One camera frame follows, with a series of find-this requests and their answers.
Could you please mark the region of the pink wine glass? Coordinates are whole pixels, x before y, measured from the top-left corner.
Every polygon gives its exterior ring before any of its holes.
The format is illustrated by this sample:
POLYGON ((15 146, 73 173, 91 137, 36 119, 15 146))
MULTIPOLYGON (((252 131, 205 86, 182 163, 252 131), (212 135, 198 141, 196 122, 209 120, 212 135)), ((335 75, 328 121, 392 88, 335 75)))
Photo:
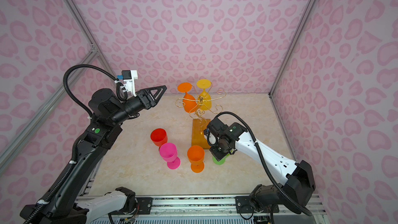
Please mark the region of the pink wine glass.
POLYGON ((171 170, 176 170, 180 167, 180 158, 178 157, 178 150, 175 144, 165 143, 159 149, 160 156, 167 163, 171 170))

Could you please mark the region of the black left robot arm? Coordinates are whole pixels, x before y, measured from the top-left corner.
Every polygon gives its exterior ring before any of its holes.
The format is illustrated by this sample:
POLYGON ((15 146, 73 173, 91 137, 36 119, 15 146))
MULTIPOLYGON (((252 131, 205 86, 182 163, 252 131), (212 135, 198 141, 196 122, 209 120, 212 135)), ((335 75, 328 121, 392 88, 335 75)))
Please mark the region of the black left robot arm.
POLYGON ((112 193, 85 203, 76 203, 83 185, 98 162, 112 148, 122 132, 122 123, 134 119, 142 110, 155 107, 166 86, 145 88, 125 102, 111 89, 92 95, 90 124, 72 146, 72 157, 62 174, 34 205, 26 205, 20 216, 27 224, 88 224, 113 211, 134 211, 135 193, 119 188, 112 193))

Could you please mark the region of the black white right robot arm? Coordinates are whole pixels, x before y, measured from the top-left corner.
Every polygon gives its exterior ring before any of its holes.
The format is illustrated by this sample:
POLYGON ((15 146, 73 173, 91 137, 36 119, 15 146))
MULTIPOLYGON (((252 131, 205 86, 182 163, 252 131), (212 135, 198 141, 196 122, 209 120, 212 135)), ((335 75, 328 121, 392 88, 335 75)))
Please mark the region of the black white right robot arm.
POLYGON ((259 184, 250 193, 248 205, 254 212, 270 211, 273 205, 284 205, 291 212, 311 216, 307 209, 315 189, 311 165, 286 158, 257 140, 245 124, 224 124, 214 118, 204 130, 212 156, 221 161, 239 151, 262 165, 271 184, 259 184))

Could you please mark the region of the green wine glass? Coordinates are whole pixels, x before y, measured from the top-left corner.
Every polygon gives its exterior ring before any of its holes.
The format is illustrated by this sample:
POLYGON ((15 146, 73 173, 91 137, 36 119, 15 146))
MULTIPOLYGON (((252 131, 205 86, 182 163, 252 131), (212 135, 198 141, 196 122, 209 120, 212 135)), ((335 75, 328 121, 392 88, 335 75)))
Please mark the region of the green wine glass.
POLYGON ((213 163, 214 164, 216 164, 216 165, 222 165, 222 164, 224 164, 225 162, 226 162, 226 159, 227 159, 227 157, 229 157, 230 155, 229 154, 227 154, 224 158, 222 158, 220 161, 218 161, 215 157, 212 157, 212 161, 213 161, 213 163))

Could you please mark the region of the orange wine glass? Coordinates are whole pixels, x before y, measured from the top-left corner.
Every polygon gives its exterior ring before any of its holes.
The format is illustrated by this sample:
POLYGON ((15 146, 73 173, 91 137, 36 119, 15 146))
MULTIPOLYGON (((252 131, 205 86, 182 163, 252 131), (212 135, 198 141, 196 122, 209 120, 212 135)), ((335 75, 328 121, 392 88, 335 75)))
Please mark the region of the orange wine glass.
POLYGON ((181 83, 178 87, 177 90, 181 93, 184 93, 184 96, 182 98, 182 104, 185 112, 187 113, 194 113, 198 107, 198 104, 196 102, 196 98, 189 94, 189 92, 192 89, 192 85, 190 83, 181 83))
POLYGON ((205 151, 201 146, 191 146, 187 151, 187 157, 191 163, 191 170, 195 173, 201 173, 204 168, 205 151))

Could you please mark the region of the red wine glass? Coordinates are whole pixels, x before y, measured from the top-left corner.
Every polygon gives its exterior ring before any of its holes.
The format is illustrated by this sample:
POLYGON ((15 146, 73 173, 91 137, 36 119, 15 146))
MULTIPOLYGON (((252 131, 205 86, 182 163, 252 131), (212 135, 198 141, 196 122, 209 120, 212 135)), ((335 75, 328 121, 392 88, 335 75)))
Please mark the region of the red wine glass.
POLYGON ((162 128, 155 129, 152 131, 150 139, 155 144, 155 146, 160 148, 162 145, 168 142, 167 132, 162 128))

